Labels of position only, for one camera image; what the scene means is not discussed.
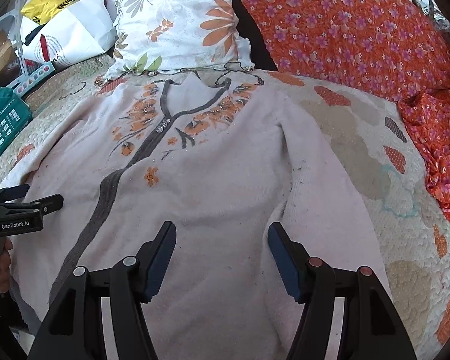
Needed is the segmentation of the person's left hand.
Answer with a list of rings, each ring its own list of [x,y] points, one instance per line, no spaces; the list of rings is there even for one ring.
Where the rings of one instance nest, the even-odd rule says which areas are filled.
[[[11,283],[10,266],[11,257],[9,251],[13,249],[13,243],[9,238],[4,240],[3,250],[0,254],[0,293],[9,291]]]

